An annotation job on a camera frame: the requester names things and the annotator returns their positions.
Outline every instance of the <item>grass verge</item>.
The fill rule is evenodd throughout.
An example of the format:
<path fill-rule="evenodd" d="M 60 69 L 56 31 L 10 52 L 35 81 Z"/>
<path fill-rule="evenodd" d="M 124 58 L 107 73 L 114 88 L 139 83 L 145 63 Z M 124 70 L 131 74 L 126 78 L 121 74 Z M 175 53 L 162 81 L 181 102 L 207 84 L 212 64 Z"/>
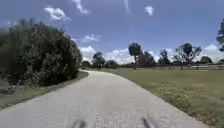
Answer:
<path fill-rule="evenodd" d="M 34 97 L 46 94 L 48 92 L 63 88 L 65 86 L 70 85 L 82 78 L 87 77 L 87 76 L 88 76 L 87 72 L 80 71 L 78 73 L 77 78 L 57 84 L 57 85 L 49 86 L 49 87 L 20 86 L 17 88 L 15 93 L 13 93 L 11 95 L 1 95 L 0 96 L 0 109 L 4 109 L 4 108 L 10 107 L 12 105 L 24 102 L 26 100 L 32 99 Z"/>
<path fill-rule="evenodd" d="M 190 116 L 224 128 L 224 71 L 102 69 L 123 76 Z"/>

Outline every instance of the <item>treeline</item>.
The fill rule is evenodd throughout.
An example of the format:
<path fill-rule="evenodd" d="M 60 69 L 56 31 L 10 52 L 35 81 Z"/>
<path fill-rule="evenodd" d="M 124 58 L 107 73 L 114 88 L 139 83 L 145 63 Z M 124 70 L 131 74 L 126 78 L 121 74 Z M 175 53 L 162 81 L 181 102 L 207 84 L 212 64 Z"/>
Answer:
<path fill-rule="evenodd" d="M 220 30 L 218 31 L 217 41 L 220 42 L 220 52 L 224 52 L 224 19 L 221 22 Z M 190 43 L 185 43 L 176 48 L 176 54 L 173 56 L 172 61 L 169 60 L 168 52 L 166 49 L 160 51 L 160 58 L 158 62 L 154 60 L 154 57 L 147 51 L 143 51 L 138 43 L 132 43 L 129 45 L 129 54 L 133 56 L 134 62 L 129 64 L 119 65 L 115 60 L 105 61 L 103 54 L 98 52 L 94 54 L 92 64 L 88 61 L 82 63 L 83 68 L 134 68 L 137 67 L 154 67 L 154 66 L 171 66 L 178 65 L 183 69 L 186 65 L 199 65 L 199 64 L 211 64 L 212 59 L 209 56 L 202 56 L 200 61 L 194 61 L 194 59 L 200 55 L 201 47 L 192 46 Z M 224 63 L 224 59 L 221 59 L 218 63 Z"/>
<path fill-rule="evenodd" d="M 82 55 L 63 30 L 21 20 L 0 31 L 0 77 L 13 85 L 49 86 L 77 76 Z"/>

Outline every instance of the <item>asphalt road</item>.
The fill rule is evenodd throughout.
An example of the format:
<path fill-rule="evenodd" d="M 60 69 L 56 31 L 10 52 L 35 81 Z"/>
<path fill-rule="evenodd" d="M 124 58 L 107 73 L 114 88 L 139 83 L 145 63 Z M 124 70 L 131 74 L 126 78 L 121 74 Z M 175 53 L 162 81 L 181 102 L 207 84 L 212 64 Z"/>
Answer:
<path fill-rule="evenodd" d="M 89 74 L 63 89 L 0 111 L 0 128 L 144 128 L 149 124 L 207 128 L 125 78 Z"/>

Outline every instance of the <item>sky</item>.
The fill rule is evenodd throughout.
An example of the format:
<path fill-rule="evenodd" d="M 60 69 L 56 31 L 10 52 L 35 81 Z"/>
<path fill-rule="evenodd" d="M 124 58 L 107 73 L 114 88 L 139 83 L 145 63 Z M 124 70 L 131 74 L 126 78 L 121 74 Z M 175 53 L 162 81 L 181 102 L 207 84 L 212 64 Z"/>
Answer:
<path fill-rule="evenodd" d="M 201 46 L 201 56 L 224 58 L 216 41 L 224 18 L 223 0 L 0 0 L 0 27 L 34 18 L 62 28 L 77 43 L 83 59 L 96 52 L 118 63 L 133 61 L 128 45 L 137 42 L 159 59 L 186 42 Z"/>

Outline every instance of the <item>bush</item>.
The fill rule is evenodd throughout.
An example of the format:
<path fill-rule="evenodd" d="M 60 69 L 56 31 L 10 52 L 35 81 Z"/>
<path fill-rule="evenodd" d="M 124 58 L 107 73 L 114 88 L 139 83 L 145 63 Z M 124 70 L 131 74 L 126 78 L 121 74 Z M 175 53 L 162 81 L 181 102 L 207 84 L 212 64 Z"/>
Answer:
<path fill-rule="evenodd" d="M 64 31 L 21 20 L 0 34 L 0 59 L 11 84 L 48 86 L 75 78 L 82 60 Z"/>
<path fill-rule="evenodd" d="M 114 60 L 109 60 L 109 61 L 106 62 L 105 67 L 106 67 L 106 68 L 116 69 L 116 68 L 119 67 L 119 65 L 118 65 L 118 63 L 117 63 L 116 61 L 114 61 Z"/>

